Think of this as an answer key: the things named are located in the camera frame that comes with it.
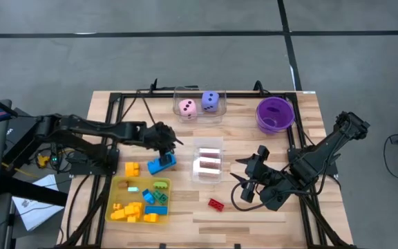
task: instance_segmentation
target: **yellow tray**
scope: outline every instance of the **yellow tray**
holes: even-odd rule
[[[122,181],[127,181],[129,183],[129,187],[138,187],[139,192],[136,193],[130,193],[127,188],[125,189],[120,189],[117,185],[119,182]],[[166,189],[155,189],[153,187],[153,183],[162,181],[167,183],[168,188]],[[145,189],[149,189],[151,193],[153,193],[155,190],[158,190],[162,194],[165,194],[166,196],[169,197],[169,200],[167,201],[166,205],[161,205],[156,201],[153,205],[147,203],[144,200],[144,197],[142,196],[142,192]],[[169,221],[169,215],[160,215],[159,216],[159,221],[156,223],[152,222],[145,222],[144,221],[144,215],[145,215],[145,207],[146,206],[166,206],[169,208],[170,204],[170,189],[171,189],[171,181],[169,178],[158,178],[158,177],[124,177],[124,176],[115,176],[113,177],[113,180],[111,181],[111,186],[110,186],[110,195],[108,197],[108,204],[107,204],[107,212],[105,213],[105,219],[106,221],[110,222],[120,222],[120,223],[128,223],[127,220],[113,220],[110,215],[113,213],[113,204],[114,203],[121,203],[123,206],[128,205],[129,203],[132,202],[141,202],[143,204],[142,207],[142,215],[141,217],[136,221],[136,223],[146,223],[146,224],[161,224],[161,223],[168,223]]]

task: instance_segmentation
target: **gray carpet floor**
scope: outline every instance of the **gray carpet floor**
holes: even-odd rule
[[[398,30],[398,1],[284,2],[293,31]],[[0,33],[281,29],[277,1],[268,0],[0,0]],[[292,41],[302,88],[317,92],[327,131],[341,111],[371,124],[338,161],[354,242],[398,248],[398,179],[383,163],[383,143],[398,133],[398,35]],[[248,90],[260,80],[269,90],[294,90],[281,36],[0,39],[0,98],[32,115],[85,116],[93,91],[146,88],[155,78],[160,86]],[[398,146],[388,146],[387,157],[398,175]],[[52,246],[61,217],[32,232],[18,220],[17,248]]]

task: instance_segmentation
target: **white paper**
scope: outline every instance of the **white paper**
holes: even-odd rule
[[[52,174],[49,174],[48,176],[38,181],[35,181],[33,184],[38,186],[47,186],[47,188],[51,190],[59,191],[58,187],[56,186],[55,176]],[[64,208],[58,205],[49,207],[50,204],[40,203],[38,201],[23,199],[19,197],[12,197],[12,200],[15,203],[18,212],[20,214],[28,212],[34,208],[44,208],[44,209],[33,210],[31,212],[21,215],[21,219],[27,231],[35,229],[37,226],[41,225],[44,221],[48,220],[51,216],[53,216],[54,214],[56,214],[57,212],[61,211]]]

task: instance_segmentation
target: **robotic arm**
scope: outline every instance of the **robotic arm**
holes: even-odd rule
[[[260,206],[242,210],[236,206],[233,198],[236,187],[243,188],[240,198],[251,203],[254,197],[254,190],[258,185],[264,188],[259,192],[260,201],[269,210],[277,211],[286,202],[290,194],[297,194],[309,207],[317,222],[325,230],[333,245],[338,248],[356,248],[342,241],[336,232],[330,227],[322,214],[316,209],[308,197],[307,192],[311,186],[318,181],[319,175],[325,173],[340,156],[336,152],[350,140],[361,140],[366,137],[370,125],[357,117],[354,113],[342,112],[336,120],[334,131],[323,139],[319,144],[303,149],[292,149],[288,153],[289,164],[282,170],[277,171],[264,164],[268,159],[269,151],[265,146],[259,146],[258,154],[249,158],[236,160],[246,164],[245,173],[249,179],[232,174],[240,182],[231,193],[231,201],[236,209],[250,211]]]
[[[81,117],[58,114],[37,117],[35,139],[42,142],[55,142],[65,147],[73,148],[76,152],[70,158],[72,163],[70,174],[114,174],[117,169],[119,151],[103,144],[91,144],[76,136],[76,134],[101,136],[111,138],[113,143],[135,145],[146,149],[159,151],[161,165],[170,163],[176,145],[182,144],[173,129],[163,122],[157,122],[147,127],[146,122],[117,122],[107,124],[85,120]]]

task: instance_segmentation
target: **purple die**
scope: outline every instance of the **purple die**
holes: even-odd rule
[[[206,91],[202,94],[202,108],[204,111],[215,112],[218,110],[219,93],[215,91]]]

